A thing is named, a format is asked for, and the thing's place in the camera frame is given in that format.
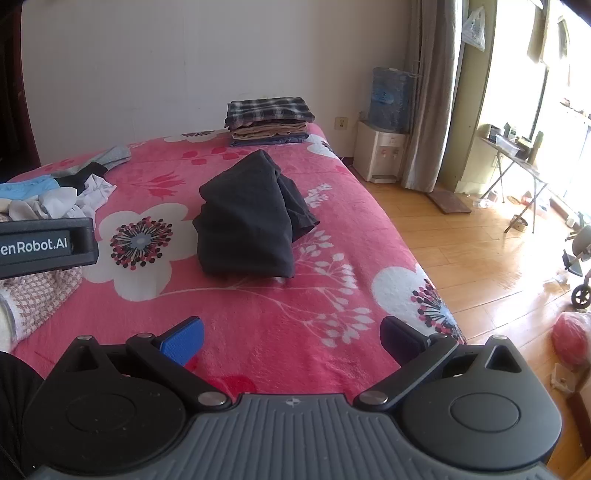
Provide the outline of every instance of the gray cloth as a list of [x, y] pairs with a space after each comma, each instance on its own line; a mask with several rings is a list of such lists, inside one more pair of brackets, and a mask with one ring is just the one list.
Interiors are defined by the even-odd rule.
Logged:
[[131, 158], [131, 151], [127, 147], [113, 147], [109, 150], [99, 153], [97, 156], [92, 157], [90, 160], [86, 160], [84, 163], [80, 165], [76, 165], [75, 167], [70, 167], [65, 170], [55, 171], [51, 174], [51, 176], [55, 179], [59, 179], [62, 177], [67, 177], [69, 175], [74, 175], [78, 171], [82, 170], [84, 167], [90, 164], [90, 162], [97, 162], [103, 165], [107, 170], [115, 168], [122, 163], [127, 162]]
[[461, 0], [413, 0], [409, 65], [419, 65], [413, 124], [402, 186], [432, 192], [439, 175], [452, 117], [462, 29]]

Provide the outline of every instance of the wooden floor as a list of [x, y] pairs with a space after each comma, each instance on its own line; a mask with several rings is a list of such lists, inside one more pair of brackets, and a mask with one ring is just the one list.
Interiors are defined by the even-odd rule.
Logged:
[[[362, 182], [374, 196], [425, 269], [470, 343], [493, 333], [507, 335], [548, 388], [563, 416], [563, 433], [548, 466], [568, 478], [584, 462], [579, 434], [564, 396], [550, 387], [558, 362], [550, 328], [560, 312], [571, 310], [569, 285], [554, 277], [562, 266], [569, 229], [552, 210], [537, 216], [535, 234], [512, 229], [521, 210], [507, 201], [472, 213], [444, 215], [421, 193], [394, 185]], [[458, 197], [472, 207], [472, 199]], [[532, 215], [525, 215], [530, 222]]]

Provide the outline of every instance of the folded plaid fabric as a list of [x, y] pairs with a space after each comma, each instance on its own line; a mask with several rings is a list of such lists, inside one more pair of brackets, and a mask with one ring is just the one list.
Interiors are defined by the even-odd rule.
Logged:
[[302, 97], [262, 98], [228, 104], [226, 127], [235, 130], [244, 125], [268, 120], [313, 122], [314, 115]]

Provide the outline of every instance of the curtain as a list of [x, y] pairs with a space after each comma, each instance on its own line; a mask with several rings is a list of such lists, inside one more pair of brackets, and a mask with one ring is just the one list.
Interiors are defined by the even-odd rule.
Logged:
[[447, 142], [462, 31], [462, 0], [411, 0], [405, 68], [417, 74], [402, 186], [432, 192]]

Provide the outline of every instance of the folded clothes stack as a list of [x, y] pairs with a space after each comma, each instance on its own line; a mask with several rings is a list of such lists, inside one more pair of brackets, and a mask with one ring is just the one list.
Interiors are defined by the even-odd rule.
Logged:
[[307, 122], [314, 118], [301, 97], [232, 102], [226, 118], [232, 134], [230, 146], [302, 143], [308, 137]]

